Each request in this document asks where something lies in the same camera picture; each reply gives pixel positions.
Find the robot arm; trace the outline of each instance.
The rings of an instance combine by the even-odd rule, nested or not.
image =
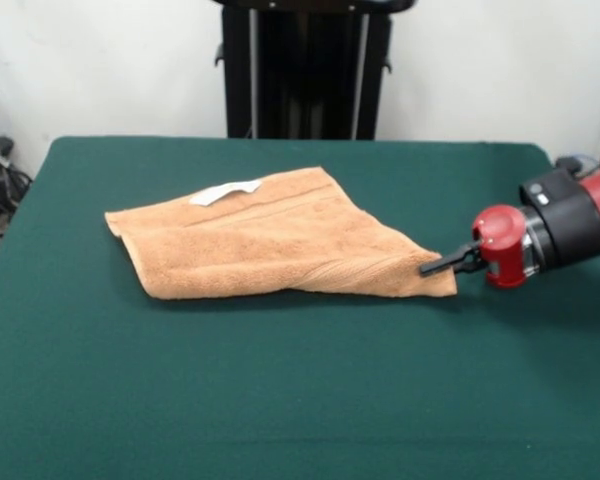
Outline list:
[[[522,207],[495,205],[473,224],[473,242],[420,267],[423,276],[453,268],[488,269],[487,280],[518,287],[537,273],[600,256],[600,170],[578,178],[576,159],[520,186]]]

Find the orange towel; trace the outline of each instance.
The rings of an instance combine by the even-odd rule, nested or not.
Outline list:
[[[147,294],[159,299],[282,289],[384,297],[457,293],[452,272],[419,276],[418,266],[437,253],[357,208],[322,168],[270,175],[247,190],[252,193],[215,199],[222,192],[207,189],[105,219]]]

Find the table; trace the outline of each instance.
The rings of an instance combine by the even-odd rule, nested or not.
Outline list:
[[[162,303],[104,223],[311,165],[443,252],[548,168],[531,145],[56,141],[0,248],[0,479],[600,479],[600,259],[448,299]]]

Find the towel tag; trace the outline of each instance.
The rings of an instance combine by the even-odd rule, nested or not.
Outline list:
[[[194,195],[189,203],[191,205],[200,205],[208,207],[223,197],[233,192],[253,193],[262,185],[261,180],[252,180],[250,182],[232,182],[218,185],[217,187],[207,188],[206,190]]]

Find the black stand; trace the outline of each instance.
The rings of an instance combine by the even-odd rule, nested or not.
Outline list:
[[[216,1],[229,137],[375,138],[389,15],[415,0]]]

